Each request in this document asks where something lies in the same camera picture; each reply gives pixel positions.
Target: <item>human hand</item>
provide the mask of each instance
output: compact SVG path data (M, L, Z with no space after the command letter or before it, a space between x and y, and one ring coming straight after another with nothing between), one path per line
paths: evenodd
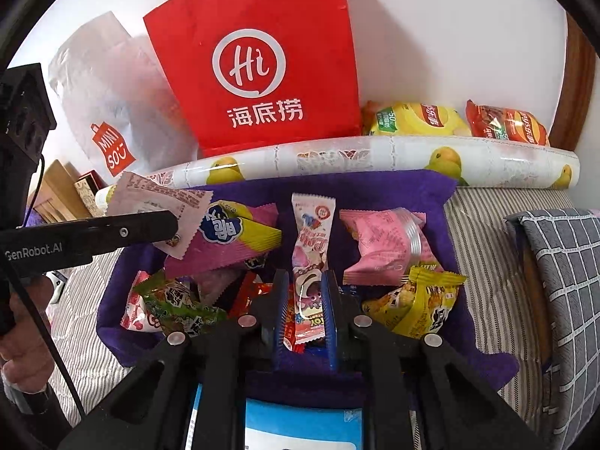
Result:
M33 278L26 289L50 331L45 311L54 290L52 281L46 276L39 276ZM16 293L10 298L10 309L14 314L15 326L6 335L0 336L2 373L8 383L21 392L35 394L46 387L54 370L54 360Z

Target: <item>pink candy wrapper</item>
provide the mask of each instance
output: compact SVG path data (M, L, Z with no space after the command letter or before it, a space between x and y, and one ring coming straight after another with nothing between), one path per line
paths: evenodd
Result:
M327 248L335 199L294 193L292 206L298 240L292 254L296 344L325 336L321 305L321 275L327 266Z
M404 208L385 211L340 210L361 259L344 271L343 284L399 286L407 269L430 265L442 270L423 235L423 213Z
M239 278L244 272L240 268L216 268L191 276L198 285L198 295L200 303L205 306L212 306L227 286Z
M154 246L181 259L196 235L211 198L212 191L170 189L126 171L116 184L106 214L112 216L169 210L177 217L177 233L171 240L156 241Z
M254 259L281 245L275 203L259 207L216 201L204 215L183 259L167 257L167 278L196 275Z
M160 321L146 309L146 303L142 299L142 296L133 290L136 285L149 277L148 272L143 272L143 270L137 273L136 280L133 281L131 291L129 291L129 296L127 297L125 314L121 318L121 326L123 328L136 332L160 332Z

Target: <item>white wall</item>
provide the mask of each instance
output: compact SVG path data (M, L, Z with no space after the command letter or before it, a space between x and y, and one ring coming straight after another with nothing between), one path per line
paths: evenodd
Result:
M600 58L596 57L596 78L586 122L575 153L581 162L579 182L569 189L569 196L578 208L600 209Z
M41 62L83 23L112 10L133 35L142 17L166 0L57 0L12 64ZM445 104L464 113L470 98L522 108L548 127L565 59L565 13L555 0L348 0L361 100ZM44 147L48 161L91 168L74 142L54 93L58 127Z

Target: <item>yellow bag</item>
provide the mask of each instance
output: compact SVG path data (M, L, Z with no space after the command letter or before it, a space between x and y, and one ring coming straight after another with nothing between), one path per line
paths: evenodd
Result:
M380 299L363 302L362 309L394 333L421 338L442 327L466 279L454 272L413 266L408 282Z
M365 135L472 135L458 112L444 106L368 102L362 112Z

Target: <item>white plastic bag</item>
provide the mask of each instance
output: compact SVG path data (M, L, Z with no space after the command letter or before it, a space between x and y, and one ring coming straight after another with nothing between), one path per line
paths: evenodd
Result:
M197 158L198 144L161 69L112 12L79 27L48 66L50 87L96 171L148 174Z

